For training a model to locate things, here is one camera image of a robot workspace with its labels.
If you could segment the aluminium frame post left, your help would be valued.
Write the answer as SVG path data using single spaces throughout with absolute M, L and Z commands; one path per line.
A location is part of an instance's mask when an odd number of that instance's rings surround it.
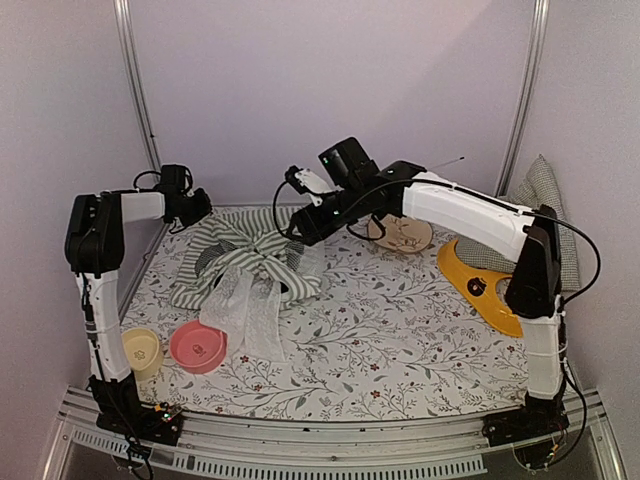
M 162 161 L 159 155 L 156 135 L 152 126 L 142 81 L 131 17 L 131 2 L 128 0 L 114 0 L 113 7 L 126 76 L 144 152 L 150 169 L 160 171 Z

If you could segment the cream pet bowl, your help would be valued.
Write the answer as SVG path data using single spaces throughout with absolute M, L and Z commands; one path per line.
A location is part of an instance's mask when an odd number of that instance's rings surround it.
M 132 328 L 122 333 L 124 350 L 137 382 L 151 379 L 164 360 L 158 335 L 147 328 Z

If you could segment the front aluminium rail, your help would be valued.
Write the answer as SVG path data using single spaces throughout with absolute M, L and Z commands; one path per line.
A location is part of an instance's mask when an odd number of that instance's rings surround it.
M 599 394 L 564 399 L 565 434 L 491 445 L 481 414 L 374 422 L 299 422 L 186 413 L 174 446 L 144 455 L 98 428 L 89 392 L 59 407 L 47 479 L 624 479 Z

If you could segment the aluminium frame post right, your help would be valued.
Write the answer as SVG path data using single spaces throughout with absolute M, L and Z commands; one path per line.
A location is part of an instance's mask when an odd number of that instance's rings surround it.
M 522 84 L 504 160 L 495 188 L 495 194 L 498 196 L 505 195 L 508 192 L 515 171 L 544 51 L 549 9 L 549 0 L 536 0 L 534 2 Z

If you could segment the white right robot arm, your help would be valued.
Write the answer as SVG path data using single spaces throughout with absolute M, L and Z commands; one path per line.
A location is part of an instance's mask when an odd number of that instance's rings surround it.
M 366 216 L 426 221 L 475 240 L 513 262 L 505 294 L 523 328 L 528 362 L 527 400 L 517 427 L 537 436 L 556 417 L 553 401 L 563 395 L 561 251 L 553 209 L 500 201 L 447 181 L 426 168 L 398 160 L 379 168 L 359 141 L 349 137 L 322 152 L 325 182 L 309 169 L 292 166 L 287 184 L 308 195 L 287 233 L 312 246 Z

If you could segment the yellow double pet bowl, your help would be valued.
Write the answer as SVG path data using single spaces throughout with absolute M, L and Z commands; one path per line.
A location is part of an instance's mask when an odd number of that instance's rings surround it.
M 498 285 L 510 280 L 511 276 L 466 265 L 456 254 L 457 243 L 454 239 L 437 253 L 437 265 L 442 275 L 489 326 L 507 336 L 521 338 L 523 333 L 518 317 L 498 295 Z

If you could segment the pink pet bowl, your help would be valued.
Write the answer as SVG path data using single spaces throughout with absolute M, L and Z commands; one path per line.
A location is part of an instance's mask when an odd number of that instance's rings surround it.
M 227 335 L 193 320 L 180 326 L 169 339 L 171 358 L 186 372 L 208 374 L 222 365 Z

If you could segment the green striped pet tent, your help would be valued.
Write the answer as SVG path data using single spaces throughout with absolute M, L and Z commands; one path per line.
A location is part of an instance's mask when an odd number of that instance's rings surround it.
M 229 355 L 285 362 L 279 314 L 322 291 L 324 244 L 309 247 L 280 234 L 293 213 L 214 213 L 191 237 L 170 303 L 197 310 L 202 325 L 225 333 Z

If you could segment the green checked cushion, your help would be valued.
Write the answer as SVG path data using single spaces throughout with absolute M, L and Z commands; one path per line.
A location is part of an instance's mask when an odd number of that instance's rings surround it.
M 500 200 L 539 209 L 551 207 L 560 220 L 565 221 L 562 196 L 551 165 L 542 155 L 531 164 L 524 179 L 509 195 Z M 564 292 L 577 292 L 581 287 L 576 241 L 574 233 L 559 227 L 561 250 L 561 285 Z M 515 263 L 497 251 L 467 237 L 460 237 L 455 247 L 457 257 L 466 265 L 511 274 Z

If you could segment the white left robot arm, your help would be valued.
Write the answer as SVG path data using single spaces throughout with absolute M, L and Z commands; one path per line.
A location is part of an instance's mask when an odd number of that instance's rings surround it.
M 151 188 L 106 190 L 76 196 L 64 253 L 80 293 L 90 348 L 90 386 L 103 412 L 128 434 L 148 426 L 121 336 L 118 280 L 125 257 L 125 226 L 161 220 L 190 227 L 211 213 L 204 189 L 193 187 L 188 167 L 164 165 Z

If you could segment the aluminium frame post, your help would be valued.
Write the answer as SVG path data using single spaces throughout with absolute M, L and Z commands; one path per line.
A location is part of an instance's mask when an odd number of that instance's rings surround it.
M 515 171 L 544 51 L 549 9 L 549 0 L 536 0 L 534 2 L 522 84 L 504 160 L 495 188 L 495 194 L 498 196 L 505 195 L 508 192 Z
M 162 161 L 159 155 L 156 135 L 152 126 L 142 81 L 131 17 L 131 2 L 128 0 L 114 0 L 113 7 L 126 76 L 144 152 L 150 169 L 160 171 Z

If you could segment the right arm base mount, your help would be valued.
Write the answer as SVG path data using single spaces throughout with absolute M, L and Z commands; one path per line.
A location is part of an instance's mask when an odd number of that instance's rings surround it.
M 562 407 L 528 407 L 486 415 L 482 435 L 491 447 L 561 432 L 569 426 Z

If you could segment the round wooden floral plate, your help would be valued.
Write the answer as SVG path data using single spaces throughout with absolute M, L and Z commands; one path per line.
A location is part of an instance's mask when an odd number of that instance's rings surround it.
M 427 222 L 408 217 L 385 216 L 376 224 L 371 219 L 367 224 L 367 236 L 387 250 L 417 254 L 426 249 L 433 238 L 433 228 Z

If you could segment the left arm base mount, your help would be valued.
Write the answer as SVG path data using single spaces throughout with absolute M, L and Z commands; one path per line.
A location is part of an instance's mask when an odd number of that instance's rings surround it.
M 99 407 L 96 425 L 112 433 L 133 440 L 145 440 L 176 446 L 182 430 L 182 417 L 164 420 L 164 411 L 156 411 L 144 405 L 139 397 L 137 385 L 99 382 L 94 399 Z

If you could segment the floral table mat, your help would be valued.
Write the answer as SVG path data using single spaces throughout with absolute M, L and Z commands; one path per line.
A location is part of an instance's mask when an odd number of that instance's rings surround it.
M 197 310 L 171 292 L 195 226 L 164 238 L 134 295 L 124 328 L 153 330 L 162 345 Z M 388 420 L 492 411 L 527 400 L 524 337 L 489 326 L 441 274 L 453 239 L 438 229 L 417 254 L 394 253 L 338 232 L 324 244 L 322 291 L 279 314 L 286 361 L 236 353 L 208 374 L 166 355 L 138 385 L 149 403 L 285 420 Z

